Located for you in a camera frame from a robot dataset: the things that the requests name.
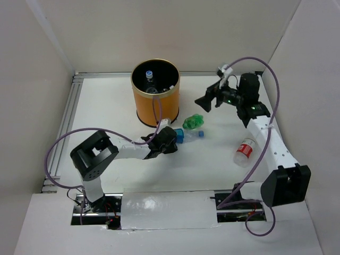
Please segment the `clear bottle blue label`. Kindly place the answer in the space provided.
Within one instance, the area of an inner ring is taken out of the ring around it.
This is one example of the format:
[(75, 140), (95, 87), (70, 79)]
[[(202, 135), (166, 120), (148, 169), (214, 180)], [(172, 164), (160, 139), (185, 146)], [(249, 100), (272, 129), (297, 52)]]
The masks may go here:
[(176, 132), (177, 137), (176, 142), (179, 144), (196, 141), (205, 137), (205, 133), (202, 130), (186, 130), (178, 128), (174, 131)]

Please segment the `crushed green bottle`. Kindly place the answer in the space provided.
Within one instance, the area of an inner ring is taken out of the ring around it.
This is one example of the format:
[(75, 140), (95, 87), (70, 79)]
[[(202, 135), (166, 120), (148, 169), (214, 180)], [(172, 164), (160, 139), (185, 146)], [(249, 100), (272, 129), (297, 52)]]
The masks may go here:
[(194, 130), (196, 128), (201, 127), (204, 124), (203, 116), (200, 114), (194, 114), (190, 117), (187, 117), (183, 124), (182, 128), (186, 130)]

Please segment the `clear bottle white cap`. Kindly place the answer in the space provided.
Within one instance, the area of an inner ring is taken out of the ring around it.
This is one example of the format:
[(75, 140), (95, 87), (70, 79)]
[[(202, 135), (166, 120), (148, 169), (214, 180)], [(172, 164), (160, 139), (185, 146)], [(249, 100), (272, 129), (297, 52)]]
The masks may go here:
[(162, 87), (159, 89), (159, 93), (162, 94), (162, 93), (166, 93), (170, 90), (172, 90), (174, 88), (174, 86), (169, 86), (169, 87)]

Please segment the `clear bottle white-blue cap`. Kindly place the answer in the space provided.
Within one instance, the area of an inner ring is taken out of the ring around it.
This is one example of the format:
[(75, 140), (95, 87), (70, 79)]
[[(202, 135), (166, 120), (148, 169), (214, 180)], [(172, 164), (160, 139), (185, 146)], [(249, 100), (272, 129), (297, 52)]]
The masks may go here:
[(157, 85), (154, 81), (153, 72), (151, 70), (146, 71), (146, 80), (144, 85), (144, 90), (148, 94), (157, 94)]

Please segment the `clear bottle red label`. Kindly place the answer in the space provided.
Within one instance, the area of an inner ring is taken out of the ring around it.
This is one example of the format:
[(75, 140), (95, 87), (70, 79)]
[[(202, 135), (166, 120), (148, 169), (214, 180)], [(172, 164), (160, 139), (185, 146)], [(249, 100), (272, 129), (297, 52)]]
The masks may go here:
[(250, 164), (256, 145), (256, 142), (251, 138), (243, 139), (234, 154), (234, 163), (240, 167), (247, 167)]

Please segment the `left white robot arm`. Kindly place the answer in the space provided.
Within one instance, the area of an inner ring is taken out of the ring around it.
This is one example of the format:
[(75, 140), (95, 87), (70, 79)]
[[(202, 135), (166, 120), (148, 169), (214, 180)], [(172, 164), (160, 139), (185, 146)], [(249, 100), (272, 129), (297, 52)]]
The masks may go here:
[(106, 204), (101, 187), (101, 174), (117, 159), (156, 158), (160, 154), (172, 154), (177, 151), (177, 133), (166, 126), (157, 132), (148, 144), (137, 145), (118, 139), (112, 143), (105, 131), (97, 131), (83, 143), (74, 148), (70, 157), (81, 176), (86, 195), (86, 206), (93, 212), (103, 210)]

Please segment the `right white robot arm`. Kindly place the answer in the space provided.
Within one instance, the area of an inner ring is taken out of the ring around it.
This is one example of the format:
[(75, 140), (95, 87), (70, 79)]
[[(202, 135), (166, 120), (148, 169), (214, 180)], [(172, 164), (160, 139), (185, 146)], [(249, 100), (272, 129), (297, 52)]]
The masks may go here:
[(269, 175), (263, 182), (246, 180), (235, 184), (232, 193), (218, 208), (225, 207), (230, 201), (235, 207), (244, 208), (250, 200), (276, 207), (305, 199), (311, 177), (310, 168), (300, 165), (288, 151), (273, 127), (274, 115), (259, 100), (259, 88), (258, 76), (244, 73), (236, 88), (231, 88), (228, 81), (220, 80), (209, 86), (203, 97), (195, 100), (206, 112), (211, 111), (214, 99), (216, 107), (223, 103), (235, 106), (239, 119), (261, 149), (259, 160), (265, 160), (269, 169)]

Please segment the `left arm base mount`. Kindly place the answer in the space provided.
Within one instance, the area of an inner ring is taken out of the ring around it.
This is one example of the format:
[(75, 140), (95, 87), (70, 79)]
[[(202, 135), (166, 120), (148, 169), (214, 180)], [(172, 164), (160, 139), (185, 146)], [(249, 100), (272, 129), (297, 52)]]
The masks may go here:
[(72, 198), (70, 190), (66, 197), (73, 202), (71, 225), (103, 225), (108, 230), (121, 229), (122, 193), (107, 193), (94, 203), (84, 199), (82, 193)]

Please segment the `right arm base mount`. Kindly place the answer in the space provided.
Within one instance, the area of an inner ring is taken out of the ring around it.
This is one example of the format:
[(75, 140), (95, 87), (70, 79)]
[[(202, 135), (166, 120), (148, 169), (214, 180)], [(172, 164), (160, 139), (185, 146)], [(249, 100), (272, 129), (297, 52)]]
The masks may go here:
[[(238, 183), (234, 184), (231, 190), (214, 191), (214, 194), (209, 199), (212, 200), (217, 207), (237, 186)], [(244, 222), (249, 216), (251, 216), (250, 221), (266, 221), (264, 208), (259, 202), (238, 203), (216, 210), (218, 223)]]

